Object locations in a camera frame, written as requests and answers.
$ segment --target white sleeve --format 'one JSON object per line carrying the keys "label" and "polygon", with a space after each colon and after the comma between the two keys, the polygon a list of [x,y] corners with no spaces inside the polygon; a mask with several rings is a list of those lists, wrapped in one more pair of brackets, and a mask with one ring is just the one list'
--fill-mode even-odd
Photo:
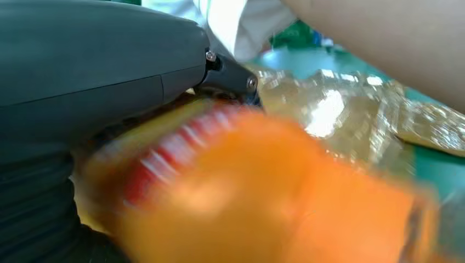
{"label": "white sleeve", "polygon": [[274,33],[296,17],[280,0],[192,0],[209,27],[238,61],[253,59]]}

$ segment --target green surface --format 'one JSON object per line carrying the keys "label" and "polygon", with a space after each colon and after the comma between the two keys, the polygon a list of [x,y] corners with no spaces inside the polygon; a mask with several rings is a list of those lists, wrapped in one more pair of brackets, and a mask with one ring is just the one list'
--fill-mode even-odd
{"label": "green surface", "polygon": [[[297,78],[306,78],[319,69],[333,70],[340,73],[360,71],[388,80],[383,72],[365,63],[349,53],[328,53],[322,48],[298,50],[278,49],[266,53],[254,62],[277,70],[289,70]],[[412,100],[436,102],[415,91],[407,91]],[[415,167],[417,178],[436,186],[441,198],[450,192],[465,188],[465,158],[451,156],[424,147],[415,147]]]}

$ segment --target orange object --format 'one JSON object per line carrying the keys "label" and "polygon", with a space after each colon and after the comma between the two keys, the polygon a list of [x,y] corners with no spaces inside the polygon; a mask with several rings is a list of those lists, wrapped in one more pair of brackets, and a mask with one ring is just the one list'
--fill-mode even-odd
{"label": "orange object", "polygon": [[432,200],[334,159],[295,123],[226,107],[148,151],[111,232],[142,263],[420,263]]}

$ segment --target plastic wrap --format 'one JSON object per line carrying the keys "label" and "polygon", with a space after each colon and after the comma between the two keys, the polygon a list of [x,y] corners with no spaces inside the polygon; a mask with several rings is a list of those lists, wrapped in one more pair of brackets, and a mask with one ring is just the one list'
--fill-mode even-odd
{"label": "plastic wrap", "polygon": [[363,161],[401,178],[414,173],[411,147],[395,137],[390,125],[389,105],[403,99],[402,86],[328,70],[296,80],[285,71],[251,69],[261,80],[259,92],[268,114],[297,120],[338,157]]}
{"label": "plastic wrap", "polygon": [[465,117],[444,106],[405,98],[406,87],[396,81],[329,70],[296,80],[285,71],[250,69],[260,78],[267,112],[297,120],[341,157],[403,177],[415,172],[412,147],[403,141],[465,154]]}

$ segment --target yellow object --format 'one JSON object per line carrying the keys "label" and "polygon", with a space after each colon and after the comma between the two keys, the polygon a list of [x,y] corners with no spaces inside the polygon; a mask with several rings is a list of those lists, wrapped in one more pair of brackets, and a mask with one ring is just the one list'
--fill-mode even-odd
{"label": "yellow object", "polygon": [[109,197],[121,193],[134,160],[161,137],[212,105],[210,100],[195,99],[126,132],[87,158],[73,177],[81,222],[111,235],[105,227],[115,216]]}

